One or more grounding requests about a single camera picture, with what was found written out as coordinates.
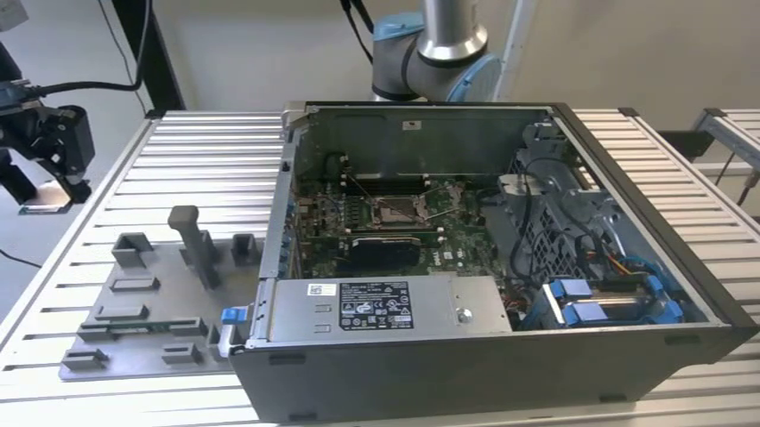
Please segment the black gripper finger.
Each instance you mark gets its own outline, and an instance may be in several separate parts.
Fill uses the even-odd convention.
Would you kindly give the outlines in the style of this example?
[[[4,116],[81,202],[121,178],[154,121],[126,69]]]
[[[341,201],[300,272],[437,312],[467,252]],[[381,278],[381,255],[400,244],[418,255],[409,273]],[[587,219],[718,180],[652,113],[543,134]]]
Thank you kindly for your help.
[[[2,150],[0,157],[2,186],[19,205],[26,204],[38,196],[38,187],[27,178],[22,169],[14,164],[8,149]]]
[[[59,175],[59,186],[70,197],[73,204],[85,204],[91,196],[91,186],[83,173]]]

